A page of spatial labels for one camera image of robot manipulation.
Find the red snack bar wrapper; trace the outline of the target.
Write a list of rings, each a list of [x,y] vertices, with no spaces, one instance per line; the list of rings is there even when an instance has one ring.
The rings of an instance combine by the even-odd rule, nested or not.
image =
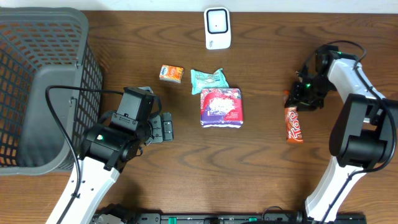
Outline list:
[[[302,130],[299,122],[297,107],[291,106],[284,109],[284,118],[286,125],[287,142],[294,144],[302,144]]]

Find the red purple snack pack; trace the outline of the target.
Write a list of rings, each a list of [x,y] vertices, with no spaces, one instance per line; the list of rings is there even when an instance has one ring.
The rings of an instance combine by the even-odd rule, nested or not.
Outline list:
[[[200,124],[203,128],[240,128],[243,102],[239,88],[205,88],[200,93]]]

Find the small orange box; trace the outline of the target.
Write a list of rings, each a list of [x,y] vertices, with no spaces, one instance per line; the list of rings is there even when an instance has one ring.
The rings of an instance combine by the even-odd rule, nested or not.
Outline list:
[[[172,65],[162,65],[159,79],[167,82],[181,83],[184,68]]]

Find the teal wet wipes pack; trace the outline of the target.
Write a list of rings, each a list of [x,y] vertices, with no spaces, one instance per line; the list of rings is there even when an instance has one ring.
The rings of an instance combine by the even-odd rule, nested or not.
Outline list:
[[[205,88],[229,88],[222,68],[214,73],[203,73],[197,70],[190,70],[190,73],[193,95],[201,93]]]

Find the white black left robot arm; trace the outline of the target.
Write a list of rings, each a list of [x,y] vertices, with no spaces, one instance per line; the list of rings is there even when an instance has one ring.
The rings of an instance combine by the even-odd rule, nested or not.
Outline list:
[[[143,154],[143,146],[172,141],[174,130],[170,113],[152,110],[161,101],[150,87],[125,87],[120,94],[119,108],[100,117],[71,149],[75,165],[48,223],[137,222],[137,215],[120,205],[96,210],[126,164]]]

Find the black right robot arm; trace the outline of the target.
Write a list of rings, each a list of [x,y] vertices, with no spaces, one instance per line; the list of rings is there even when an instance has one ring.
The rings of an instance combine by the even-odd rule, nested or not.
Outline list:
[[[298,111],[315,111],[324,106],[329,91],[343,102],[329,138],[328,167],[315,190],[305,200],[302,223],[336,223],[338,210],[357,181],[368,173],[384,169],[397,148],[397,101],[388,100],[371,84],[361,65],[362,56],[344,53],[338,41],[319,46],[297,72],[285,99],[287,137],[302,133]]]

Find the grey plastic mesh basket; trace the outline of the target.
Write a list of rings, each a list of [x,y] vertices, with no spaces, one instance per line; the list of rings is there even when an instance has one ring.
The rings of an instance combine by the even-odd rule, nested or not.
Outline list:
[[[76,9],[1,9],[1,175],[73,168],[71,149],[100,115],[88,33]]]

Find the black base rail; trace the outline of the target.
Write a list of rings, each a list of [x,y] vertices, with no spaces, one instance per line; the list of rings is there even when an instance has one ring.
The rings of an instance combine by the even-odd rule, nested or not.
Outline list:
[[[269,207],[262,214],[166,214],[135,213],[120,204],[102,208],[89,221],[90,224],[240,224],[240,223],[280,223],[314,224],[316,221],[306,217],[301,210],[283,210]]]

